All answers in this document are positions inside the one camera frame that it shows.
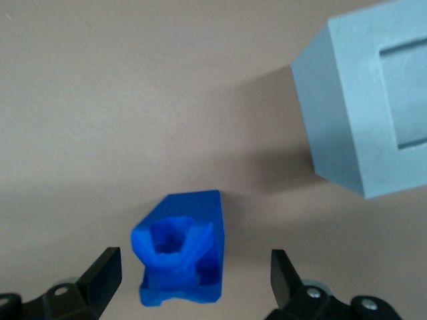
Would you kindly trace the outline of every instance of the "tabletop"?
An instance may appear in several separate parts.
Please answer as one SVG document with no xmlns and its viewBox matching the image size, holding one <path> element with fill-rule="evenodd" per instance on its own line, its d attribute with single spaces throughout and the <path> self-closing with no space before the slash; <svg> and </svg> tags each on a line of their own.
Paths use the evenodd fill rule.
<svg viewBox="0 0 427 320">
<path fill-rule="evenodd" d="M 102 319 L 264 319 L 271 249 L 348 303 L 427 314 L 427 187 L 365 200 L 316 176 L 290 63 L 374 0 L 0 2 L 0 292 L 28 301 L 120 246 Z M 129 233 L 167 194 L 219 189 L 214 304 L 140 304 Z"/>
</svg>

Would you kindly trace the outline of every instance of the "screw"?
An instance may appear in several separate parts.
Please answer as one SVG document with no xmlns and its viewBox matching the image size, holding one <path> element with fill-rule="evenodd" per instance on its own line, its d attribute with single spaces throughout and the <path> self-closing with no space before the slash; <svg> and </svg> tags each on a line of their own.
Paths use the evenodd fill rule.
<svg viewBox="0 0 427 320">
<path fill-rule="evenodd" d="M 320 298 L 321 294 L 320 291 L 318 291 L 316 288 L 308 288 L 307 294 L 314 299 Z"/>
<path fill-rule="evenodd" d="M 60 288 L 55 290 L 54 295 L 63 295 L 67 291 L 68 291 L 67 287 L 60 287 Z"/>
<path fill-rule="evenodd" d="M 377 309 L 378 309 L 377 304 L 376 304 L 375 302 L 373 302 L 373 300 L 371 300 L 371 299 L 363 299 L 363 300 L 362 300 L 362 305 L 363 305 L 365 308 L 367 308 L 368 310 L 373 310 L 373 311 L 375 311 L 375 310 L 377 310 Z"/>
<path fill-rule="evenodd" d="M 8 298 L 2 298 L 2 299 L 0 299 L 0 307 L 8 304 L 8 302 L 9 302 Z"/>
</svg>

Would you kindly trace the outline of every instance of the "black plastic bracket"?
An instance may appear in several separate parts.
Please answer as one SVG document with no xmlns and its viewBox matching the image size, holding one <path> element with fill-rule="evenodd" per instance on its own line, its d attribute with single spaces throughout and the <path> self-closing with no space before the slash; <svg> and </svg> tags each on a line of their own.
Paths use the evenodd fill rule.
<svg viewBox="0 0 427 320">
<path fill-rule="evenodd" d="M 22 303 L 0 294 L 0 320 L 98 320 L 121 283 L 120 248 L 107 248 L 76 283 L 63 283 Z"/>
<path fill-rule="evenodd" d="M 402 320 L 379 298 L 358 296 L 346 305 L 319 287 L 305 286 L 284 250 L 272 251 L 270 280 L 279 308 L 267 320 Z"/>
</svg>

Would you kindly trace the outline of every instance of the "screw head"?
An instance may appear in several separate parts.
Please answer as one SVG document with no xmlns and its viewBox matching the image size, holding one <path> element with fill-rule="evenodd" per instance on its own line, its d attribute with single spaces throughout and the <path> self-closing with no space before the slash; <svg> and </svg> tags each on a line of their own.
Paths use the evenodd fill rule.
<svg viewBox="0 0 427 320">
<path fill-rule="evenodd" d="M 56 295 L 56 296 L 63 295 L 67 291 L 68 291 L 67 287 L 59 287 L 58 289 L 55 290 L 54 295 Z"/>
<path fill-rule="evenodd" d="M 316 288 L 308 288 L 307 289 L 307 294 L 314 299 L 320 298 L 320 296 L 322 295 L 320 293 L 320 291 L 318 291 Z"/>
<path fill-rule="evenodd" d="M 371 300 L 371 299 L 363 299 L 363 300 L 362 300 L 362 305 L 363 305 L 365 308 L 367 308 L 368 310 L 373 310 L 373 311 L 375 311 L 375 310 L 377 310 L 377 309 L 378 309 L 377 304 L 376 304 L 375 302 L 373 302 L 373 300 Z"/>
<path fill-rule="evenodd" d="M 1 298 L 0 299 L 0 307 L 6 305 L 9 303 L 9 299 L 8 298 Z"/>
</svg>

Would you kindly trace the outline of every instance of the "blue plastic block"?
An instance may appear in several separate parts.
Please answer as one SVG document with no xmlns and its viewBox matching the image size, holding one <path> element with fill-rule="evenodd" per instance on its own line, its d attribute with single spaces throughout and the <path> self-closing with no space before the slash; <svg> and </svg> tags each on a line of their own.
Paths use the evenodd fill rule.
<svg viewBox="0 0 427 320">
<path fill-rule="evenodd" d="M 168 195 L 131 232 L 145 265 L 145 306 L 171 298 L 211 303 L 221 297 L 224 224 L 219 191 Z"/>
<path fill-rule="evenodd" d="M 427 184 L 427 1 L 333 17 L 292 63 L 316 173 L 366 198 Z"/>
</svg>

